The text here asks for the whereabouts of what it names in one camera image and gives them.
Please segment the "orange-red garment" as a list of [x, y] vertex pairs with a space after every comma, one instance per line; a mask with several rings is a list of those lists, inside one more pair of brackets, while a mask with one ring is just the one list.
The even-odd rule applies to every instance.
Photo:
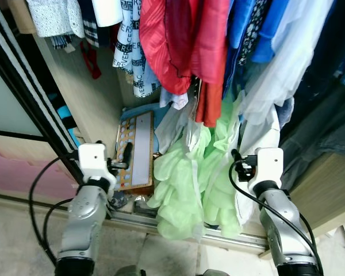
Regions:
[[217, 120], [221, 116], [222, 100], [222, 84], [211, 84], [201, 80], [194, 121], [203, 123], [205, 127], [216, 127]]

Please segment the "light green plastic raincoat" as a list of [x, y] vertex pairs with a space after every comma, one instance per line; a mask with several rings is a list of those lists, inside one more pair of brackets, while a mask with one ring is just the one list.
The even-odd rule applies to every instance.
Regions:
[[235, 206], [236, 189], [228, 173], [231, 150], [239, 139], [239, 101], [225, 95], [216, 127], [193, 120], [191, 110], [181, 136], [155, 160], [155, 190], [148, 205], [156, 208], [159, 233], [167, 239], [202, 237], [217, 226], [225, 237], [241, 234]]

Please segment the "light wood wardrobe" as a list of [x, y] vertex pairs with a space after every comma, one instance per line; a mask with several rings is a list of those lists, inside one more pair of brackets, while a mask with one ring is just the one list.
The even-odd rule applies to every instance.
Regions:
[[[106, 145], [106, 156], [112, 157], [125, 106], [123, 97], [131, 93], [130, 85], [125, 85], [117, 69], [110, 65], [112, 52], [99, 50], [102, 74], [93, 79], [80, 50], [65, 53], [54, 49], [48, 39], [31, 35], [49, 68], [44, 73], [37, 68], [35, 73], [52, 77], [57, 93], [70, 108], [81, 139], [101, 140]], [[345, 155], [327, 153], [315, 159], [290, 195], [316, 236], [345, 225]]]

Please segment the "cyan black striped cloth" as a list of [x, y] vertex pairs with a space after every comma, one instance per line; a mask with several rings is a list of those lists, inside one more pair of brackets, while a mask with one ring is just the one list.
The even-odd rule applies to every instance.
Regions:
[[74, 134], [74, 131], [78, 127], [77, 123], [75, 122], [75, 119], [72, 117], [70, 108], [67, 107], [65, 100], [59, 93], [47, 94], [47, 97], [49, 100], [51, 100], [52, 107], [57, 112], [57, 115], [59, 115], [60, 120], [64, 124], [65, 128], [69, 131], [69, 135], [72, 137], [72, 140], [73, 142], [75, 142], [75, 145], [81, 145], [80, 140], [78, 140], [78, 137]]

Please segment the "dark navy garment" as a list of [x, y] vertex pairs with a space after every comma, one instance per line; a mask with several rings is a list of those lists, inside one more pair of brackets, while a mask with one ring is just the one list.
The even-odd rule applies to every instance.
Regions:
[[280, 147], [285, 153], [281, 187], [293, 188], [296, 179], [317, 157], [314, 144], [328, 130], [340, 110], [345, 89], [335, 72], [345, 58], [345, 0], [335, 0], [320, 32], [314, 55], [294, 94], [294, 109], [285, 124]]

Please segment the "white shirt with blue lettering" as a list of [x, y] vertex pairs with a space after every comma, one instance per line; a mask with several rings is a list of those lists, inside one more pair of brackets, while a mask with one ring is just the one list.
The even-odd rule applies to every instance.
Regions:
[[132, 76], [133, 94], [138, 98], [149, 97], [161, 87], [141, 46], [142, 3], [143, 0], [120, 0], [122, 21], [112, 63]]

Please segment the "grey left robot leg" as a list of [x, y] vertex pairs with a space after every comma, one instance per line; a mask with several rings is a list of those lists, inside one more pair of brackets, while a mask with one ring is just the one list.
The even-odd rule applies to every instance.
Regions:
[[117, 269], [114, 276], [147, 276], [147, 274], [144, 269], [138, 268], [136, 265], [130, 265]]

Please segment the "pale blue sheer garment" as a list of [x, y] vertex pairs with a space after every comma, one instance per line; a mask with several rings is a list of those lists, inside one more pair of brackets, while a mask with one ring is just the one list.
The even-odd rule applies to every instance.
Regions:
[[335, 0], [290, 0], [272, 46], [275, 52], [263, 71], [244, 87], [241, 113], [261, 124], [272, 105], [290, 99], [311, 63], [319, 36]]

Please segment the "red satin shirt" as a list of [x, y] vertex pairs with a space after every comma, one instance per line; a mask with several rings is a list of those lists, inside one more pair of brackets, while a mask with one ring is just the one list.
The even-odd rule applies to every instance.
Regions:
[[147, 63], [170, 94], [196, 76], [222, 85], [231, 0], [143, 0], [139, 38]]

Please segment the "navy floral garment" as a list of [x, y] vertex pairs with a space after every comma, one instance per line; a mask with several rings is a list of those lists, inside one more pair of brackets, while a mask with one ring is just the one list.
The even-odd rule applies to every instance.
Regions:
[[253, 11], [250, 15], [250, 21], [244, 32], [243, 42], [241, 42], [241, 47], [239, 48], [239, 57], [236, 61], [238, 66], [245, 66], [256, 49], [259, 30], [266, 16], [269, 2], [270, 0], [256, 0], [254, 4]]

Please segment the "navy white striped garment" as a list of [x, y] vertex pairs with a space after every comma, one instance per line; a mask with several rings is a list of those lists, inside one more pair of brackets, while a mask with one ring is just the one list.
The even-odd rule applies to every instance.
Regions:
[[97, 20], [92, 5], [92, 0], [77, 0], [80, 8], [83, 33], [88, 44], [92, 47], [100, 48], [101, 41], [97, 31]]

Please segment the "royal blue shirt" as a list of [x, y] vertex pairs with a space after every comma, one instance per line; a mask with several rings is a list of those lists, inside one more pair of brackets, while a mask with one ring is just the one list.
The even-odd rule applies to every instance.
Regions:
[[[243, 74], [244, 66], [238, 66], [237, 59], [255, 2], [256, 0], [230, 0], [231, 8], [226, 32], [228, 52], [223, 84], [225, 92], [235, 84], [236, 78]], [[259, 30], [256, 48], [248, 63], [269, 63], [274, 58], [272, 42], [289, 2], [290, 0], [270, 0], [262, 27]]]

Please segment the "plain white garment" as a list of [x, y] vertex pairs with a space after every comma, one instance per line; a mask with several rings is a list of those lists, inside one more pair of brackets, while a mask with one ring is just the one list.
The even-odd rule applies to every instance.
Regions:
[[98, 27], [119, 24], [123, 19], [121, 0], [91, 0]]

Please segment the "white speckled shirt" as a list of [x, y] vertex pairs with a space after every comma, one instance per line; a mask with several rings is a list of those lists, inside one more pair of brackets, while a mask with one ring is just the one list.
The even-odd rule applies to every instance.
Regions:
[[85, 37], [78, 0], [26, 0], [39, 37], [74, 34]]

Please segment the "black sliding door frame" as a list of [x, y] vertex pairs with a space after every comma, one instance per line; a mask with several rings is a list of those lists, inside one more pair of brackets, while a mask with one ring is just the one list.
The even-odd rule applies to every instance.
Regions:
[[0, 154], [35, 165], [74, 153], [78, 147], [52, 105], [57, 92], [30, 34], [20, 34], [9, 6], [0, 2]]

